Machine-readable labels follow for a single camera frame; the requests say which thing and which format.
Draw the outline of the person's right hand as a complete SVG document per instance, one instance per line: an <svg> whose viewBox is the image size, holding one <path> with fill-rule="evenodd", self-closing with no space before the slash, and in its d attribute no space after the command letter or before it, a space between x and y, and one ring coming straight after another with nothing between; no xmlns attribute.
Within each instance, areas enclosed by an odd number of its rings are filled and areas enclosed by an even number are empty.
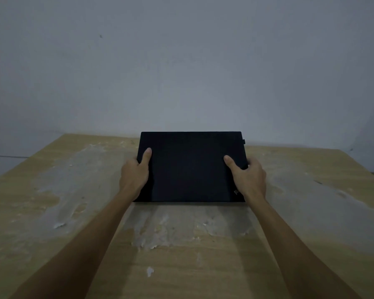
<svg viewBox="0 0 374 299"><path fill-rule="evenodd" d="M233 180L244 200L252 204L266 197L266 172L254 157L248 158L248 165L248 168L241 169L239 176L233 177Z"/></svg>

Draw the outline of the person's left hand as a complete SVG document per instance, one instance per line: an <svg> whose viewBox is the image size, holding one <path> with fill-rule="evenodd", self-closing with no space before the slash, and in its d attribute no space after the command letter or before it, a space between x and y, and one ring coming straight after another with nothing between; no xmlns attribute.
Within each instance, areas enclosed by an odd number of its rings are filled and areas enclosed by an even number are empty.
<svg viewBox="0 0 374 299"><path fill-rule="evenodd" d="M121 168L119 197L127 203L131 203L138 198L148 181L149 170L141 170L139 164L140 162L134 157L127 160Z"/></svg>

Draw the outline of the black laptop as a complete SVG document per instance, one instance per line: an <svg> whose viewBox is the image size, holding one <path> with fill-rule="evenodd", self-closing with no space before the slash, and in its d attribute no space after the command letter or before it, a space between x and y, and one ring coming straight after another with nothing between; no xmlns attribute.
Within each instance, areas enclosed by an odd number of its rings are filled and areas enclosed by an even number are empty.
<svg viewBox="0 0 374 299"><path fill-rule="evenodd" d="M240 131L141 132L137 161L151 148L148 181L135 202L240 203L224 156L245 170Z"/></svg>

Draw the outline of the person's right forearm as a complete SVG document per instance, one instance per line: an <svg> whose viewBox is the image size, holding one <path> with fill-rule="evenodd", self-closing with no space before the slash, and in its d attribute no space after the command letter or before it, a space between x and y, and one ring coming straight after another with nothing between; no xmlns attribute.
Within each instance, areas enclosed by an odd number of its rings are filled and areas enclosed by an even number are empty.
<svg viewBox="0 0 374 299"><path fill-rule="evenodd" d="M361 299L324 264L257 191L244 194L294 299Z"/></svg>

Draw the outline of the person's left forearm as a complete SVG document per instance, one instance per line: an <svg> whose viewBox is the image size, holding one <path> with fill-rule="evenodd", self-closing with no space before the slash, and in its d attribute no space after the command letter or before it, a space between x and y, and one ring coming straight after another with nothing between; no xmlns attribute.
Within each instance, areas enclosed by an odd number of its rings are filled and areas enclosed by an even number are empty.
<svg viewBox="0 0 374 299"><path fill-rule="evenodd" d="M17 288L9 299L85 299L120 225L140 193L123 187L61 251Z"/></svg>

